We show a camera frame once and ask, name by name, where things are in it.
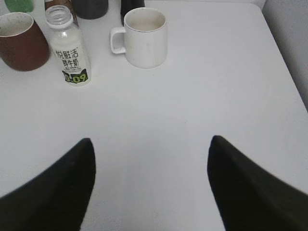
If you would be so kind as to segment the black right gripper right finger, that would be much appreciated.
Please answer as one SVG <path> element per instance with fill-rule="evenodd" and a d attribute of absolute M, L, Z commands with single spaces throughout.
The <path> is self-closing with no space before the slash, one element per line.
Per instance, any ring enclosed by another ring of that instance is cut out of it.
<path fill-rule="evenodd" d="M 306 231 L 308 195 L 275 177 L 215 135 L 207 175 L 227 231 Z"/>

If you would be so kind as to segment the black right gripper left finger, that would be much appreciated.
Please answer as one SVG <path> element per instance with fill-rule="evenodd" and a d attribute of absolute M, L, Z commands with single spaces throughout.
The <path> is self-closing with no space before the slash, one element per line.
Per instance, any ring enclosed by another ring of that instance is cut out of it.
<path fill-rule="evenodd" d="M 79 231 L 95 176 L 93 144 L 83 138 L 49 168 L 0 198 L 0 229 Z"/>

